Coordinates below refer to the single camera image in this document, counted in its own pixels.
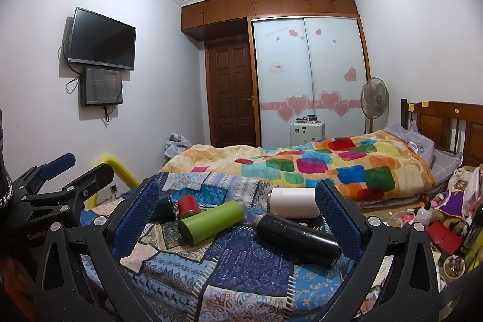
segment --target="blanket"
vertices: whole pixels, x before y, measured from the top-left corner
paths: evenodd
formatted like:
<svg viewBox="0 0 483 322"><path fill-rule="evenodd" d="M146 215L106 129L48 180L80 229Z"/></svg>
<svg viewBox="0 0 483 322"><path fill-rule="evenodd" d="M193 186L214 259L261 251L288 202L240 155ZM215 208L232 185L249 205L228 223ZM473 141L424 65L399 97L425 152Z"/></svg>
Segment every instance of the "blanket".
<svg viewBox="0 0 483 322"><path fill-rule="evenodd" d="M315 187L329 179L351 201L405 198L436 186L428 163L384 131L272 150L194 145L162 171L213 171L281 187Z"/></svg>
<svg viewBox="0 0 483 322"><path fill-rule="evenodd" d="M265 212L271 183L218 173L161 172L152 179L160 193L170 193L174 201L193 195L202 210L234 198L248 206L239 226L194 246L183 242L176 221L149 223L132 254L121 260L136 289L163 322L311 320L353 266L353 260L341 256L332 269L325 269L257 239L250 223ZM109 215L119 200L83 211L81 223L88 225L98 215ZM330 232L322 217L317 225ZM82 259L87 276L102 290L92 260Z"/></svg>

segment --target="green tumbler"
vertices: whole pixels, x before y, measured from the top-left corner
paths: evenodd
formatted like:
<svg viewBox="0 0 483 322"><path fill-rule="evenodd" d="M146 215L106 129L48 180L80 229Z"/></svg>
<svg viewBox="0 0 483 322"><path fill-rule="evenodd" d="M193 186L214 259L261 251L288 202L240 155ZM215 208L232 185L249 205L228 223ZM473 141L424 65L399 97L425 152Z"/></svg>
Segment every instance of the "green tumbler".
<svg viewBox="0 0 483 322"><path fill-rule="evenodd" d="M190 246L231 227L245 216L242 201L228 201L194 216L178 220L178 229L185 243Z"/></svg>

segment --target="wall-mounted tv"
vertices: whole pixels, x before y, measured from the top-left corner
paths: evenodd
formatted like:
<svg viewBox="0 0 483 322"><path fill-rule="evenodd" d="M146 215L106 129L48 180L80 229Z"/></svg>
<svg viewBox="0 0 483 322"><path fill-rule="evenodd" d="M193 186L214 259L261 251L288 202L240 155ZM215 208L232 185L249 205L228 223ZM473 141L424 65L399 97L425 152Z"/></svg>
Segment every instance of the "wall-mounted tv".
<svg viewBox="0 0 483 322"><path fill-rule="evenodd" d="M135 44L136 28L77 8L67 60L85 65L134 70Z"/></svg>

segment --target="headboard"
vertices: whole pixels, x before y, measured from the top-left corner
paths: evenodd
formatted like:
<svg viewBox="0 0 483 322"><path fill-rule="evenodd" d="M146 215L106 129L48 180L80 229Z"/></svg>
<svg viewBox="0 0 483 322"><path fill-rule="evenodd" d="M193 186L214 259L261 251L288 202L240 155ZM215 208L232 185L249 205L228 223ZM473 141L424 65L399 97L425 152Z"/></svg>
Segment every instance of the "headboard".
<svg viewBox="0 0 483 322"><path fill-rule="evenodd" d="M401 99L401 125L408 128L411 118L416 120L422 135L434 141L436 148L448 149L451 138L451 119L456 119L455 146L459 138L459 121L466 122L465 144L463 149L464 164L478 166L483 163L483 106L478 104L449 103L430 101L427 107L414 103L414 110L409 112L407 99Z"/></svg>

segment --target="yellow tube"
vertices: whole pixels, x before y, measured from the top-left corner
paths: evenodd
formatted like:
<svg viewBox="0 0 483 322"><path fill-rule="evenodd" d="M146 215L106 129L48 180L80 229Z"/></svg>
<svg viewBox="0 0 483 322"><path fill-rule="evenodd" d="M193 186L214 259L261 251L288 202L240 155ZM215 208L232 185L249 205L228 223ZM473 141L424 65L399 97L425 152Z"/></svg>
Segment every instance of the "yellow tube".
<svg viewBox="0 0 483 322"><path fill-rule="evenodd" d="M131 172L115 157L113 156L102 156L98 161L97 165L106 163L112 166L117 175L129 186L131 189L138 187L140 182L132 175ZM92 209L96 207L97 194L94 194L85 202L86 209Z"/></svg>

